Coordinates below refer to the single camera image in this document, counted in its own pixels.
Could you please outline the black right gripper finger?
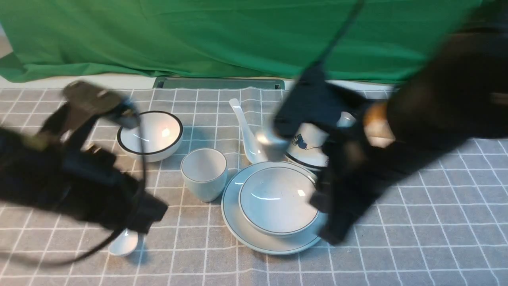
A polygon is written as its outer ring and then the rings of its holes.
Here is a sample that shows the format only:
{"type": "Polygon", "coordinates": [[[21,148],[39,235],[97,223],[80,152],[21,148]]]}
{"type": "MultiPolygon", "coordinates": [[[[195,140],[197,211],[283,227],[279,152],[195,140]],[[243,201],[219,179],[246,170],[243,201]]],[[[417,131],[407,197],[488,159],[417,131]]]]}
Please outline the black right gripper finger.
{"type": "Polygon", "coordinates": [[[318,174],[310,204],[327,214],[319,236],[341,244],[356,222],[393,184],[386,164],[395,143],[383,148],[368,141],[328,138],[322,146],[327,166],[318,174]]]}

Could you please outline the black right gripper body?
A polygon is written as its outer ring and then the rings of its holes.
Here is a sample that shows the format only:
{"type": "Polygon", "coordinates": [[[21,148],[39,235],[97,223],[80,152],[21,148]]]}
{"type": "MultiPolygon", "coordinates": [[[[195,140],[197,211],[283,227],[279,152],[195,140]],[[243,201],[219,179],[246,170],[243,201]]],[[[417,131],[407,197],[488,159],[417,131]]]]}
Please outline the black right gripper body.
{"type": "Polygon", "coordinates": [[[326,132],[326,140],[367,141],[362,117],[378,102],[352,89],[328,83],[321,66],[310,66],[274,113],[274,159],[286,155],[304,123],[326,132]]]}

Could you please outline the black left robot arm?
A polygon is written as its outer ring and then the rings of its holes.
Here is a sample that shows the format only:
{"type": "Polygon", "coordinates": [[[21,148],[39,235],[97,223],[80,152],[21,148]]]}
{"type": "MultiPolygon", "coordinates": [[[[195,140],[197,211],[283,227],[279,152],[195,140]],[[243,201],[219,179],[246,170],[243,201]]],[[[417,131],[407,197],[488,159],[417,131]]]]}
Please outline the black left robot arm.
{"type": "Polygon", "coordinates": [[[116,168],[116,155],[83,145],[96,122],[140,126],[125,94],[86,81],[62,90],[65,103],[33,135],[1,128],[1,199],[94,223],[147,234],[169,206],[147,193],[146,179],[116,168]]]}

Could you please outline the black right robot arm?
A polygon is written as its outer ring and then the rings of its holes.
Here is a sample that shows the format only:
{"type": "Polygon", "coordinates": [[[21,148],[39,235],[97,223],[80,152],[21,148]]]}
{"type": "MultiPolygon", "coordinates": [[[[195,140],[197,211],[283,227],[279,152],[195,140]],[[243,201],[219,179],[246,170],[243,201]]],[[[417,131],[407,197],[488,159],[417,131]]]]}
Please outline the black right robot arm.
{"type": "Polygon", "coordinates": [[[299,78],[274,116],[290,139],[302,123],[328,134],[327,166],[310,204],[328,215],[318,235],[332,245],[395,183],[470,138],[507,137],[507,24],[464,28],[386,100],[325,81],[322,63],[299,78]]]}

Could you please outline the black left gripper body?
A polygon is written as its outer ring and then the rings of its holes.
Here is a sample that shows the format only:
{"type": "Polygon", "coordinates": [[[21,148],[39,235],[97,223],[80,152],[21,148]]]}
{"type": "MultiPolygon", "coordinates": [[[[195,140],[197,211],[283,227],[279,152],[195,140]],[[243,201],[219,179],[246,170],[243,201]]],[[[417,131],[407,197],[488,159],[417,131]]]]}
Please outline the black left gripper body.
{"type": "Polygon", "coordinates": [[[77,182],[69,193],[80,195],[78,201],[91,208],[81,211],[78,218],[111,230],[147,234],[163,219],[168,206],[145,190],[145,157],[141,160],[143,177],[136,179],[116,168],[113,153],[96,145],[82,150],[99,119],[125,129],[138,128],[143,135],[138,108],[120,92],[83,80],[65,86],[62,96],[65,103],[43,123],[38,141],[44,150],[58,152],[60,171],[77,182]]]}

